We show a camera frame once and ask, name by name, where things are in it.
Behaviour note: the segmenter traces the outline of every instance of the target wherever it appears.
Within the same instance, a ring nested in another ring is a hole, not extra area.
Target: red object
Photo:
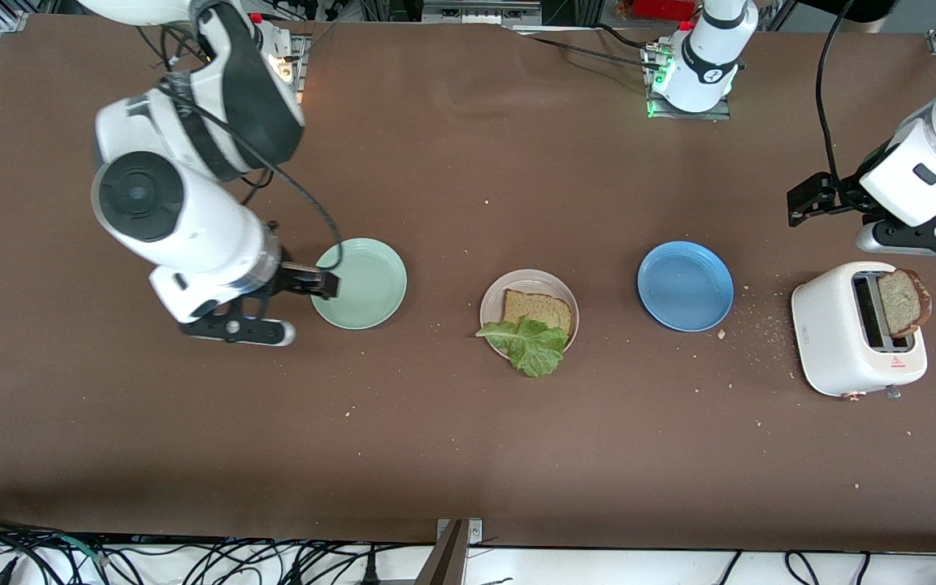
[[[681,0],[635,0],[631,12],[637,16],[646,16],[650,19],[664,19],[669,21],[687,21],[696,10],[694,2]]]

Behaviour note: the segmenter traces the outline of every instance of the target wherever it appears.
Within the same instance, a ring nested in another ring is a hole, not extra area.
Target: beige plate
[[[546,271],[520,270],[510,271],[490,285],[483,295],[483,302],[479,304],[479,326],[486,323],[497,323],[505,316],[505,290],[518,290],[520,293],[543,293],[556,299],[561,299],[569,305],[569,311],[573,315],[573,330],[569,332],[569,344],[565,345],[568,349],[576,338],[576,332],[580,328],[580,309],[576,306],[576,297],[566,286],[565,282],[558,280],[554,275],[547,274]],[[504,352],[498,348],[493,348],[504,359],[508,359]]]

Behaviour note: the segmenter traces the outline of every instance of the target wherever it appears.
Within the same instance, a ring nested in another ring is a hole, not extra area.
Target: blue plate
[[[649,314],[671,329],[705,331],[720,323],[735,299],[720,258],[690,241],[668,241],[645,256],[638,294]]]

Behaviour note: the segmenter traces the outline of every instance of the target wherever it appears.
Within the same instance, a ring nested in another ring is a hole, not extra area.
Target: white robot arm
[[[712,110],[731,91],[757,20],[753,0],[708,0],[694,28],[669,38],[671,60],[654,79],[654,92],[681,111]]]
[[[936,98],[909,115],[854,175],[840,180],[839,190],[832,183],[827,173],[817,173],[791,190],[791,226],[814,215],[858,210],[865,214],[859,248],[935,254]]]
[[[305,127],[293,89],[260,55],[261,30],[238,0],[85,4],[128,24],[192,22],[211,56],[201,69],[170,73],[158,88],[100,110],[94,214],[120,244],[156,264],[149,281],[185,333],[289,344],[290,323],[264,318],[268,299],[333,297],[337,278],[291,263],[274,226],[219,185],[287,162]],[[259,300],[258,314],[244,314],[244,297]]]

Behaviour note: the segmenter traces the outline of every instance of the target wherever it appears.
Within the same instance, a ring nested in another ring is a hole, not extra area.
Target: white toaster
[[[884,262],[850,262],[794,290],[796,347],[811,388],[854,397],[926,372],[922,330],[902,340],[887,330],[877,277],[894,270]]]

